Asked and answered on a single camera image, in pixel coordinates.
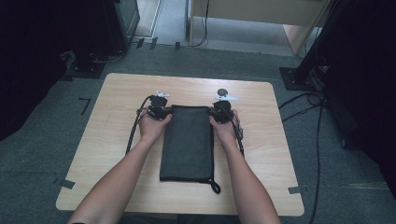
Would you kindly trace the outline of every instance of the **wooden panel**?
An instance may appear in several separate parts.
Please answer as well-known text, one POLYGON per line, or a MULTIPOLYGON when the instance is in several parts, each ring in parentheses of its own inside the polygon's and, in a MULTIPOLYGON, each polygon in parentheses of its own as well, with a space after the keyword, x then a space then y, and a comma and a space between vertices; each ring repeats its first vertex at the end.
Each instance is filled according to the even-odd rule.
POLYGON ((309 23, 304 26, 283 25, 286 37, 294 54, 298 54, 314 28, 324 23, 323 18, 326 18, 329 13, 330 2, 331 0, 323 1, 323 5, 319 5, 315 9, 315 14, 310 18, 309 23))
MULTIPOLYGON (((307 25, 326 0, 210 0, 209 18, 307 25)), ((204 17, 207 0, 192 0, 193 16, 204 17)))
MULTIPOLYGON (((62 189, 56 206, 75 210, 93 185, 125 154, 135 111, 156 90, 169 93, 169 105, 208 105, 220 88, 239 101, 232 102, 244 127, 246 160, 267 187, 281 216, 304 212, 300 194, 289 194, 297 181, 277 109, 273 87, 266 82, 187 77, 110 74, 99 94, 66 179, 76 182, 62 189)), ((137 143, 139 130, 134 135, 137 143)), ((157 214, 236 214, 225 154, 215 137, 217 195, 207 184, 161 182, 163 136, 156 142, 139 177, 127 212, 157 214)))

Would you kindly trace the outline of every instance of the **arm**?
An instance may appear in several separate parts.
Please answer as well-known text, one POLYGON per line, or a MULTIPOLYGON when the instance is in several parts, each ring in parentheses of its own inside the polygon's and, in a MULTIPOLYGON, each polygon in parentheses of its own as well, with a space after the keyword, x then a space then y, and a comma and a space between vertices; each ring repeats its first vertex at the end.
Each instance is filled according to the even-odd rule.
POLYGON ((219 124, 210 117, 210 123, 215 128, 227 157, 233 197, 241 223, 280 223, 270 195, 238 149, 231 122, 219 124))
POLYGON ((131 199, 137 179, 154 142, 172 115, 158 121, 146 115, 139 121, 140 141, 87 194, 67 223, 117 223, 131 199))

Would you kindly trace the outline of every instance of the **wooden table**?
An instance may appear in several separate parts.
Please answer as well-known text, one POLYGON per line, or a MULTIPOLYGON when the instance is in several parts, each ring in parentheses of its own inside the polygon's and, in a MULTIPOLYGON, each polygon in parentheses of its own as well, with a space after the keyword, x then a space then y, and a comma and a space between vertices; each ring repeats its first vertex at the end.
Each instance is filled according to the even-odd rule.
MULTIPOLYGON (((58 209, 75 210, 93 185, 121 160, 136 109, 147 96, 158 90, 170 94, 168 105, 212 106, 221 88, 239 97, 232 106, 244 128, 246 160, 267 188, 277 212, 281 216, 302 215, 301 194, 289 192, 298 184, 270 83, 124 74, 110 74, 105 80, 66 177, 76 185, 73 189, 61 189, 56 202, 58 209)), ((133 146, 139 138, 137 129, 133 146)), ((148 154, 126 212, 236 214, 228 165, 217 137, 215 180, 221 186, 220 195, 207 184, 161 182, 162 149, 163 136, 148 154)))

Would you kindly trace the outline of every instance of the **wrist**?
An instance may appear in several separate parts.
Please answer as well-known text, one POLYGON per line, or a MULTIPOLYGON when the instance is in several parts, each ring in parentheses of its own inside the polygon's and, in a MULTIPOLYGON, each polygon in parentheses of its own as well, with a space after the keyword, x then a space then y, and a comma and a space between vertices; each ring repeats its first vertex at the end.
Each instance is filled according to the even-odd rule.
POLYGON ((157 139, 154 139, 154 138, 142 137, 142 138, 140 138, 138 144, 144 148, 150 149, 152 147, 152 145, 154 145, 156 140, 157 139))

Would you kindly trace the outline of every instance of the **gray carpet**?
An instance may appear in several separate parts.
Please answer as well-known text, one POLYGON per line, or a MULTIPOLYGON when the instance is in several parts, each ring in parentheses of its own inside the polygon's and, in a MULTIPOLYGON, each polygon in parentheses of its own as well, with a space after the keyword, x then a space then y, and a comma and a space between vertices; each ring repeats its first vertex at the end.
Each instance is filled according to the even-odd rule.
MULTIPOLYGON (((128 73, 176 77, 208 77, 271 82, 278 104, 300 94, 286 91, 279 66, 296 67, 301 59, 256 53, 149 45, 131 46, 99 79, 59 81, 24 126, 0 142, 0 223, 65 223, 70 212, 55 202, 92 112, 106 74, 128 73), (84 114, 86 101, 91 98, 84 114)), ((309 107, 306 98, 280 110, 282 118, 309 107)), ((282 217, 284 223, 308 223, 317 183, 316 132, 319 109, 284 123, 305 213, 282 217)), ((341 148, 337 127, 324 109, 320 124, 320 187, 314 223, 396 223, 396 202, 377 165, 361 151, 341 148)))

